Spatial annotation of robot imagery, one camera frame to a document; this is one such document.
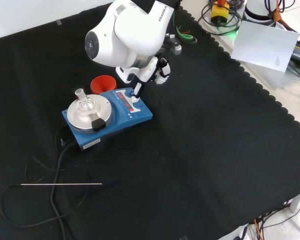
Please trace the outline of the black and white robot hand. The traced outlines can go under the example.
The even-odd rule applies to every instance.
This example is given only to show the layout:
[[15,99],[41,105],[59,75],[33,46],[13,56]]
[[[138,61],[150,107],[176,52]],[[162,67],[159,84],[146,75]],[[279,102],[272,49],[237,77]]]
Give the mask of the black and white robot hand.
[[143,68],[117,66],[115,71],[125,84],[129,84],[133,79],[137,80],[133,93],[130,94],[132,102],[137,103],[146,83],[149,81],[154,81],[157,85],[165,83],[170,76],[171,68],[165,58],[153,56],[147,66]]

